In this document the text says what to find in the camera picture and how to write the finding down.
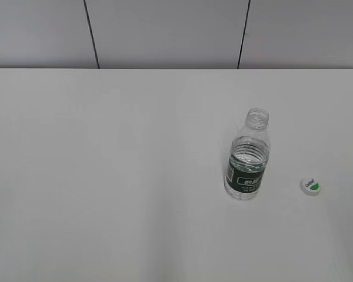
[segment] dark green label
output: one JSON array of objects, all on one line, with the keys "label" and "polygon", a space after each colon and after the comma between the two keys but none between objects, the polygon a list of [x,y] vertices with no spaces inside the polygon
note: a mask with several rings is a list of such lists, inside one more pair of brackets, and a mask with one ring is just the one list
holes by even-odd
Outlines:
[{"label": "dark green label", "polygon": [[226,179],[230,187],[241,193],[252,193],[259,189],[264,170],[261,172],[248,173],[236,169],[229,162]]}]

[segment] white wall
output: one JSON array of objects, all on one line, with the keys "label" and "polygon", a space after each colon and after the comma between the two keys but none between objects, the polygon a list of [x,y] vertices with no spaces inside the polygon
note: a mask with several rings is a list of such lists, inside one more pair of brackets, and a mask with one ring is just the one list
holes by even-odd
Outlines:
[{"label": "white wall", "polygon": [[241,68],[353,68],[353,0],[252,0]]},{"label": "white wall", "polygon": [[[237,67],[248,0],[86,0],[102,68]],[[84,0],[0,0],[0,67],[96,68]],[[240,68],[353,68],[353,0],[252,0]]]},{"label": "white wall", "polygon": [[248,0],[88,0],[103,68],[237,68]]},{"label": "white wall", "polygon": [[96,68],[82,0],[0,0],[0,67]]}]

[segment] plastic water bottle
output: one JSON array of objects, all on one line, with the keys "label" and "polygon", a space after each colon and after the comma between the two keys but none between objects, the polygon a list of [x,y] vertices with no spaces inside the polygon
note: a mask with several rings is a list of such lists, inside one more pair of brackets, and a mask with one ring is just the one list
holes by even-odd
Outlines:
[{"label": "plastic water bottle", "polygon": [[258,193],[269,159],[268,120],[267,111],[251,109],[232,142],[225,189],[236,199],[248,200]]}]

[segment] white bottle cap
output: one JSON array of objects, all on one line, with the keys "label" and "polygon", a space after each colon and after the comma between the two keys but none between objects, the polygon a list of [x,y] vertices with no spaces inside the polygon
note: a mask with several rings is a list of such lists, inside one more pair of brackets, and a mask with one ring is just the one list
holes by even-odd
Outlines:
[{"label": "white bottle cap", "polygon": [[304,178],[301,180],[301,190],[308,196],[316,196],[320,192],[321,185],[314,178]]}]

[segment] table surface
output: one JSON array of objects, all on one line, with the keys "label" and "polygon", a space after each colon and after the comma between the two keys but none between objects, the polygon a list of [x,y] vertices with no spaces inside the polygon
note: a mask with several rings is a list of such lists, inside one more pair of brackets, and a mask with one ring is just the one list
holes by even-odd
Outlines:
[{"label": "table surface", "polygon": [[[237,201],[250,108],[271,155]],[[0,69],[2,281],[353,281],[353,70]]]}]

